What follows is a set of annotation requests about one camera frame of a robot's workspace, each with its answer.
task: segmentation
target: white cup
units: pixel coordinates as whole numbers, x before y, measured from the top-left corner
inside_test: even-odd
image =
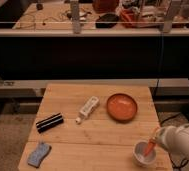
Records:
[[[144,156],[144,150],[147,142],[141,141],[135,145],[133,150],[134,161],[139,166],[149,166],[154,163],[156,158],[156,151],[153,149],[147,156]]]

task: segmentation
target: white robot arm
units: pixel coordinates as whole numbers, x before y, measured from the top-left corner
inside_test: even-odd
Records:
[[[189,160],[189,124],[159,128],[153,141],[166,151],[182,154]]]

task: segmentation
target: wooden tabletop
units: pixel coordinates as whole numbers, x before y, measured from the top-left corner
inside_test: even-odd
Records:
[[[138,113],[129,123],[112,120],[106,112],[106,101],[115,93],[126,93],[138,104]],[[81,125],[75,122],[80,108],[91,97],[100,106]],[[64,123],[39,134],[35,123],[61,112]],[[20,171],[171,171],[167,152],[157,147],[153,165],[142,168],[133,162],[134,145],[148,140],[159,125],[148,87],[49,84],[22,154]],[[27,165],[29,154],[39,141],[52,146],[39,169]]]

